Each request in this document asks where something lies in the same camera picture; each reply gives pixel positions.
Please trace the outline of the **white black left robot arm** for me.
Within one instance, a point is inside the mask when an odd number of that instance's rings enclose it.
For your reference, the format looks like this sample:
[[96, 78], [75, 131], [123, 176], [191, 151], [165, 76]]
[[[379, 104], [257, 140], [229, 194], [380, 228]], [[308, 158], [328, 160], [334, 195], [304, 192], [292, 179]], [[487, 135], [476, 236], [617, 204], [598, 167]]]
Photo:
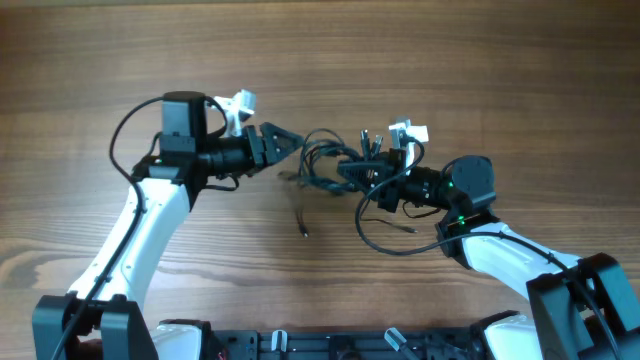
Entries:
[[39, 359], [71, 359], [99, 330], [102, 359], [225, 359], [207, 321], [174, 319], [150, 330], [142, 310], [160, 257], [210, 178], [237, 180], [299, 149], [301, 136], [265, 122], [246, 125], [255, 96], [174, 91], [157, 99], [162, 129], [150, 152], [123, 174], [125, 206], [98, 255], [63, 296], [43, 296], [32, 315]]

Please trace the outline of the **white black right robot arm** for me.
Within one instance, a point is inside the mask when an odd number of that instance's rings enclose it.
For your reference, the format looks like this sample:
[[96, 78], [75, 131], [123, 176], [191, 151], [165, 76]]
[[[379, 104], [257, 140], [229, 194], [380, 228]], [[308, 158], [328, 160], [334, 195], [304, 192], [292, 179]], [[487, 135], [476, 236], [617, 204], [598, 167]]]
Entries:
[[530, 316], [505, 311], [470, 329], [470, 359], [636, 359], [639, 300], [620, 264], [605, 253], [581, 258], [515, 233], [493, 212], [494, 171], [467, 155], [440, 170], [391, 150], [342, 161], [338, 174], [367, 202], [393, 212], [411, 203], [443, 211], [436, 247], [464, 268], [489, 275], [521, 296]]

